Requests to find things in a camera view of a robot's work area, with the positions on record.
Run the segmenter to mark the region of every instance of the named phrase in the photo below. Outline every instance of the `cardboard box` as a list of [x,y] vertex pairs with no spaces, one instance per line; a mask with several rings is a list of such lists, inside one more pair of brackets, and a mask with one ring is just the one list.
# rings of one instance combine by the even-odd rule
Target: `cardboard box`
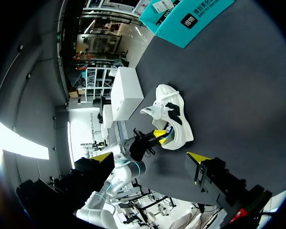
[[156,36],[185,48],[204,27],[233,3],[234,0],[152,0],[140,21]]
[[77,91],[69,92],[69,95],[70,95],[71,98],[77,98],[78,97]]

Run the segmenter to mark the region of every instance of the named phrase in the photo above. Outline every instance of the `ceiling light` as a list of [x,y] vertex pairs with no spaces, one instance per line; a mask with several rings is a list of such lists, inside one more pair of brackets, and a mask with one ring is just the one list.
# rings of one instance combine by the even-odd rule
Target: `ceiling light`
[[88,31],[88,29],[90,29],[90,27],[92,26],[93,23],[95,23],[95,20],[93,20],[93,21],[91,22],[91,24],[90,24],[90,25],[88,26],[88,28],[85,30],[84,34]]
[[139,31],[138,27],[135,27],[135,30],[137,30],[137,31],[138,31],[138,33],[139,33],[139,35],[140,35],[140,36],[142,36],[142,34],[140,33],[140,31]]

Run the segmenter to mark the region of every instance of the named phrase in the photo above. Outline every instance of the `cable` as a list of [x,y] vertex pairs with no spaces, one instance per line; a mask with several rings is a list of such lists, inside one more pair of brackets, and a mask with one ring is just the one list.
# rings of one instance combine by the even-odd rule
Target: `cable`
[[207,225],[207,224],[211,221],[211,219],[213,218],[213,216],[216,215],[220,210],[221,210],[221,209],[219,209],[217,212],[215,212],[215,213],[210,217],[210,219],[207,221],[207,223],[206,223],[205,225]]
[[107,203],[107,202],[106,202],[106,204],[113,206],[114,211],[113,211],[112,215],[114,215],[115,214],[115,205]]
[[202,213],[201,213],[201,215],[200,215],[200,221],[201,221],[200,229],[201,229],[201,225],[202,225],[202,219],[201,219],[201,217],[202,217]]
[[[212,210],[212,211],[215,211],[215,210],[217,210],[218,209],[218,207],[217,208],[215,208],[214,210]],[[212,211],[204,211],[204,212],[212,212]]]

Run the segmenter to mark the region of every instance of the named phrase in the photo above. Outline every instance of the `shoe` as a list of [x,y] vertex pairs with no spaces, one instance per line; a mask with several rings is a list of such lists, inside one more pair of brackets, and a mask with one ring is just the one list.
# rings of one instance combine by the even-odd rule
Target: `shoe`
[[162,141],[162,148],[177,150],[186,142],[194,140],[191,127],[184,116],[184,101],[179,92],[171,86],[158,85],[153,106],[142,109],[140,113],[152,116],[152,124],[158,130],[166,129],[167,133],[170,132],[166,138],[170,136],[172,139]]

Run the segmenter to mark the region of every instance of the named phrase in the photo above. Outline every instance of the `dark gray tabletop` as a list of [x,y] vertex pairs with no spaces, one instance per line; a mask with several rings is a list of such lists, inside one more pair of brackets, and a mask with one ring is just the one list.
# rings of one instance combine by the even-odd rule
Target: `dark gray tabletop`
[[155,100],[158,84],[179,90],[194,141],[177,151],[155,148],[139,179],[160,193],[192,202],[201,194],[184,167],[187,151],[219,157],[247,187],[274,195],[286,189],[286,41],[267,13],[237,1],[185,49],[154,37],[137,68],[145,99],[126,122],[128,135],[154,129],[140,109]]

